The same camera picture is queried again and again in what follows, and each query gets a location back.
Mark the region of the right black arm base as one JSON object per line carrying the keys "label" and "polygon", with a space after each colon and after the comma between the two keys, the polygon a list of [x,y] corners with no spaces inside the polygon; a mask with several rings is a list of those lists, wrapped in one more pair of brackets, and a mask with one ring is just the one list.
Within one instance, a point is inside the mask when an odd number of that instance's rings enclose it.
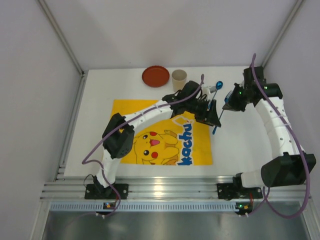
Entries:
{"label": "right black arm base", "polygon": [[262,199],[262,189],[259,187],[244,188],[233,183],[217,183],[217,194],[221,200],[233,199]]}

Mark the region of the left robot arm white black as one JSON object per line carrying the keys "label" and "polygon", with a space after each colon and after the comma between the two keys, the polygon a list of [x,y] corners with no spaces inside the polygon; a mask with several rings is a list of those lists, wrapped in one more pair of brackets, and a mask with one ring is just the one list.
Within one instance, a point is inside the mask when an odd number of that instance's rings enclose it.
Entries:
{"label": "left robot arm white black", "polygon": [[125,116],[114,114],[100,141],[103,159],[100,162],[100,172],[93,178],[95,194],[103,199],[111,193],[119,193],[114,187],[116,171],[120,160],[132,150],[134,136],[138,131],[184,112],[194,114],[198,123],[211,127],[221,126],[216,101],[204,98],[202,85],[194,81],[187,82],[183,89],[164,96],[149,108]]}

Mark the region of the blue metal spoon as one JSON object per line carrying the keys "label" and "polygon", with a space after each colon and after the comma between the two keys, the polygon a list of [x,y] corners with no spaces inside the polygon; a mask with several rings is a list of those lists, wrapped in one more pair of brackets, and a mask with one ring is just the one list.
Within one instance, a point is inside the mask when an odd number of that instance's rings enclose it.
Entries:
{"label": "blue metal spoon", "polygon": [[208,104],[207,110],[209,110],[211,108],[211,102],[215,99],[218,90],[220,90],[223,87],[223,82],[219,80],[216,82],[216,84],[214,86],[217,88],[217,91],[215,93],[211,94],[212,98],[210,100],[210,103]]}

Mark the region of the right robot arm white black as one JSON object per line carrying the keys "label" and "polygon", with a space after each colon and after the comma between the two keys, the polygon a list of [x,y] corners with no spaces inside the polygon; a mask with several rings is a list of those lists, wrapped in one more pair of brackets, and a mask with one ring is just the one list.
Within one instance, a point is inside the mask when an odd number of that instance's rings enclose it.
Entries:
{"label": "right robot arm white black", "polygon": [[278,84],[267,83],[261,66],[243,71],[244,80],[235,84],[223,110],[244,112],[253,104],[265,127],[272,151],[272,160],[260,169],[238,173],[243,188],[286,187],[302,185],[306,174],[316,165],[314,154],[307,154],[297,144],[286,115],[283,94]]}

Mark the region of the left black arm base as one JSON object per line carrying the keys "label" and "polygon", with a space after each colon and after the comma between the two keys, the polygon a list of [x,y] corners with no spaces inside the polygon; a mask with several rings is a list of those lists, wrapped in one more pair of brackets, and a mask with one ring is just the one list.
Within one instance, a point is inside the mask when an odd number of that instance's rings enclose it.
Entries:
{"label": "left black arm base", "polygon": [[112,187],[103,187],[97,184],[88,184],[85,187],[84,198],[86,200],[126,200],[129,193],[129,185],[124,183],[113,184]]}

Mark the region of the yellow Pikachu cloth placemat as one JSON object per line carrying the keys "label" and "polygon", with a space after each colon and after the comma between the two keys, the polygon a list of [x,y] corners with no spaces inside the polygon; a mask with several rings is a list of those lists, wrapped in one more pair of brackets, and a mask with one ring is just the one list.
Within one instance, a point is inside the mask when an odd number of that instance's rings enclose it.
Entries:
{"label": "yellow Pikachu cloth placemat", "polygon": [[135,133],[133,147],[123,164],[207,166],[213,164],[209,126],[184,112]]}

